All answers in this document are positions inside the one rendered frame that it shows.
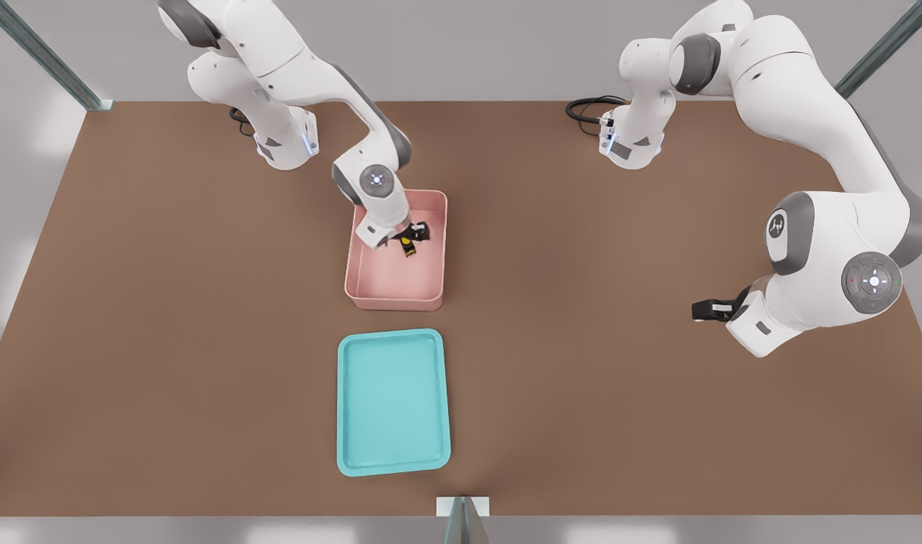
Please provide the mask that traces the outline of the pink plastic box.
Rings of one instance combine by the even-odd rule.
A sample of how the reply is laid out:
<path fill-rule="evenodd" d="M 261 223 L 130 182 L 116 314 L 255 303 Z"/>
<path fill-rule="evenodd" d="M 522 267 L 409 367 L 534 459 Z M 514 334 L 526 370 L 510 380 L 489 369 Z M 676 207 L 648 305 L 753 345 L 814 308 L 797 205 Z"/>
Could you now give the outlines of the pink plastic box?
<path fill-rule="evenodd" d="M 447 197 L 440 190 L 406 190 L 412 218 L 426 221 L 428 241 L 405 257 L 401 244 L 392 240 L 378 250 L 364 245 L 355 228 L 365 211 L 354 208 L 345 274 L 345 292 L 364 310 L 434 312 L 441 306 L 446 269 Z"/>

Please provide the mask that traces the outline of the pale blue-green tray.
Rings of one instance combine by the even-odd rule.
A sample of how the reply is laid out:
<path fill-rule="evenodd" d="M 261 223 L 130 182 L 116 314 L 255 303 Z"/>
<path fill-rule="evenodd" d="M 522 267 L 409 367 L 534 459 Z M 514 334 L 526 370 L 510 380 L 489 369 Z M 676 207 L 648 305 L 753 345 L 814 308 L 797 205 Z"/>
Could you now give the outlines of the pale blue-green tray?
<path fill-rule="evenodd" d="M 336 462 L 348 478 L 434 471 L 450 460 L 441 334 L 354 334 L 337 351 Z"/>

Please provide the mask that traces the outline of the silver frame post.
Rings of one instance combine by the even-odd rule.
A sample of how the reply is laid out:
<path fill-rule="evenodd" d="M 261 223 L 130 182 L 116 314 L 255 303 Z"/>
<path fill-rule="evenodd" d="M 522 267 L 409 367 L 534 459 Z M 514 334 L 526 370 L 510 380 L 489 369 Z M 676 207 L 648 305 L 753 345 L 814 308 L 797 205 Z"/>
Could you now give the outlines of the silver frame post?
<path fill-rule="evenodd" d="M 113 100 L 98 97 L 6 0 L 0 0 L 0 28 L 89 113 L 112 110 Z"/>
<path fill-rule="evenodd" d="M 839 79 L 834 89 L 849 99 L 922 27 L 922 0 L 914 4 L 883 34 L 882 38 Z"/>
<path fill-rule="evenodd" d="M 488 496 L 436 499 L 436 515 L 447 518 L 443 544 L 490 544 L 482 517 L 490 515 Z"/>

